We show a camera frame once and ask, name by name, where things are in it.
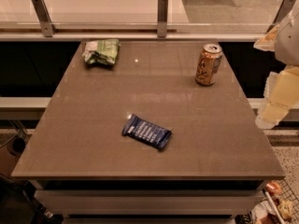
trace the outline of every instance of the metal bracket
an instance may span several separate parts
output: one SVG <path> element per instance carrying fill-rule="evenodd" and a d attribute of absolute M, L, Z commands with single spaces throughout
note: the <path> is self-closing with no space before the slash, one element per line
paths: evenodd
<path fill-rule="evenodd" d="M 278 10 L 278 14 L 274 18 L 274 21 L 269 26 L 267 32 L 269 32 L 273 27 L 275 27 L 277 24 L 281 23 L 281 21 L 285 18 L 285 16 L 288 15 L 288 13 L 292 10 L 296 0 L 283 0 L 280 8 Z"/>
<path fill-rule="evenodd" d="M 167 36 L 167 15 L 168 15 L 168 0 L 158 0 L 158 21 L 157 21 L 158 37 Z"/>
<path fill-rule="evenodd" d="M 55 27 L 51 24 L 50 16 L 47 11 L 47 7 L 45 5 L 44 0 L 31 0 L 35 10 L 36 15 L 39 19 L 41 32 L 45 37 L 53 37 L 55 33 Z"/>

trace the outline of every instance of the floor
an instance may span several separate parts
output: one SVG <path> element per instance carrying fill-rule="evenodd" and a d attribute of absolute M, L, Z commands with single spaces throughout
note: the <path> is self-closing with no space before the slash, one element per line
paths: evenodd
<path fill-rule="evenodd" d="M 231 31 L 231 24 L 234 23 L 238 24 L 234 26 L 234 31 L 242 33 L 264 32 L 274 20 L 281 1 L 182 0 L 188 19 L 192 23 L 211 23 L 212 14 L 212 25 L 203 26 L 203 32 Z M 13 134 L 13 130 L 0 130 L 0 146 Z M 269 140 L 286 172 L 287 183 L 292 192 L 299 197 L 299 131 L 292 135 L 291 142 L 286 141 L 285 135 L 277 135 Z M 29 224 L 35 213 L 18 187 L 12 188 L 7 185 L 16 161 L 5 147 L 0 148 L 0 224 Z M 8 177 L 7 182 L 3 181 L 3 176 Z"/>

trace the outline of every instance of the can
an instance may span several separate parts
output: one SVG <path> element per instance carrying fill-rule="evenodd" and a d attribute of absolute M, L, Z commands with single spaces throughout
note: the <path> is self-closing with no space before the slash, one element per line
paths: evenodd
<path fill-rule="evenodd" d="M 215 83 L 222 55 L 221 46 L 212 43 L 204 45 L 197 65 L 195 77 L 197 83 L 204 86 L 210 86 Z"/>

